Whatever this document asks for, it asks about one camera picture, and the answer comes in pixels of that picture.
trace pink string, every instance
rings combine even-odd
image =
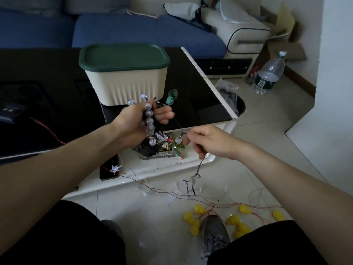
[[[128,13],[129,15],[138,15],[138,16],[151,17],[151,18],[153,18],[153,19],[158,19],[158,16],[159,16],[159,15],[152,16],[152,15],[148,15],[148,14],[142,14],[142,13],[132,12],[131,10],[127,10],[127,13]]]

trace green lid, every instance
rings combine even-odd
[[[81,49],[78,63],[91,72],[154,70],[168,66],[170,58],[154,44],[92,44]]]

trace sofa armrest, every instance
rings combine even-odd
[[[270,35],[270,28],[257,21],[227,23],[218,10],[202,8],[202,21],[212,26],[213,32],[233,54],[258,54]]]

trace tile floor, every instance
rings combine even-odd
[[[273,93],[259,96],[240,79],[228,79],[239,86],[246,112],[241,115],[233,134],[267,150],[271,154],[294,165],[298,169],[324,181],[285,131],[303,117],[313,106],[314,99],[283,77]],[[150,187],[171,191],[176,182],[189,178],[196,169],[184,170],[152,178],[146,182]],[[202,195],[211,202],[229,204],[250,203],[257,206],[279,205],[261,182],[241,163],[217,158],[200,169]],[[202,264],[197,249],[197,239],[192,237],[183,214],[192,211],[197,204],[193,200],[173,200],[169,194],[144,190],[138,183],[92,192],[69,200],[83,205],[99,219],[111,219],[123,230],[128,264]],[[217,209],[226,219],[237,212],[237,207]],[[268,209],[257,211],[273,222]],[[285,218],[290,216],[282,210]],[[262,225],[253,215],[242,215],[242,221],[253,229]],[[232,238],[234,227],[228,227]]]

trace small yellow balloon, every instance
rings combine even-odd
[[[239,211],[243,214],[252,214],[251,210],[249,207],[247,207],[246,205],[239,205]]]
[[[194,221],[194,223],[192,224],[192,226],[195,226],[195,227],[200,228],[200,221],[199,221],[198,219],[196,219],[196,220]]]
[[[234,237],[235,237],[235,239],[238,239],[238,238],[240,238],[241,236],[243,236],[244,235],[244,233],[242,233],[242,232],[238,232],[238,231],[235,231],[234,232]]]
[[[199,204],[195,205],[194,210],[196,214],[202,214],[205,211],[202,205],[199,205]]]
[[[236,225],[236,231],[241,232],[243,234],[248,234],[248,233],[252,232],[252,229],[248,225],[246,225],[245,223],[241,222]]]
[[[200,233],[200,229],[199,229],[199,227],[192,225],[190,227],[190,232],[193,236],[198,236],[198,234]]]
[[[273,210],[272,211],[272,216],[277,220],[277,221],[283,221],[285,220],[284,216],[282,213],[278,210]]]
[[[238,215],[232,215],[227,219],[227,225],[236,225],[240,223],[240,217]]]
[[[192,213],[191,212],[186,212],[184,214],[184,220],[187,223],[190,223],[192,225],[194,223],[194,217],[192,216]]]

